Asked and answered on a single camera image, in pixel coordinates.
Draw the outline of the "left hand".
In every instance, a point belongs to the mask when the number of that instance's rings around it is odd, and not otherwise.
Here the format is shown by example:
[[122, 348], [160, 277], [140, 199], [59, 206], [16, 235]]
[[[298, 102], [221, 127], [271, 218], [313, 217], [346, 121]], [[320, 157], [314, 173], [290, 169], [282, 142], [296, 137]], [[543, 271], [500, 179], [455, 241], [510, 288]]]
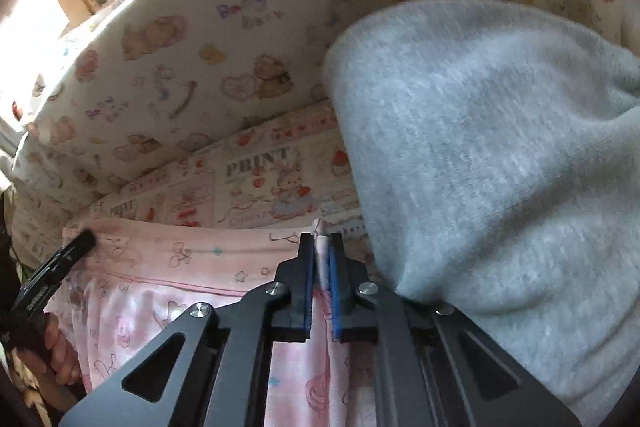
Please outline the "left hand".
[[46, 328], [44, 329], [44, 347], [50, 353], [50, 361], [45, 362], [34, 352], [27, 349], [18, 350], [18, 357], [35, 375], [46, 375], [52, 371], [55, 381], [59, 385], [70, 386], [81, 379], [78, 354], [58, 326], [58, 318], [53, 313], [44, 314]]

